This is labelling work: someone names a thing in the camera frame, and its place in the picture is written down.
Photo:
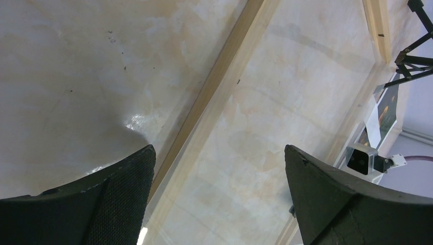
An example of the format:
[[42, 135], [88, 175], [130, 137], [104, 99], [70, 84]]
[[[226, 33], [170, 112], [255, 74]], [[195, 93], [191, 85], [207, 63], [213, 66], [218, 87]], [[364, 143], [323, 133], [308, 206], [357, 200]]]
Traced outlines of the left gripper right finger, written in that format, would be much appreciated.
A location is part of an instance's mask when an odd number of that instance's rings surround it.
[[388, 189], [287, 145], [285, 171], [304, 244], [432, 244], [432, 199]]

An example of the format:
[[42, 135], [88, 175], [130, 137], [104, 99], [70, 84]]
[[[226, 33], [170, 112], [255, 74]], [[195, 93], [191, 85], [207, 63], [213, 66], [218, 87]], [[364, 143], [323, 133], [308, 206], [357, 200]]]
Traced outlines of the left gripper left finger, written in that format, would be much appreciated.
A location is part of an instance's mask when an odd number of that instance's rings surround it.
[[136, 244], [156, 163], [147, 145], [39, 195], [1, 200], [1, 244]]

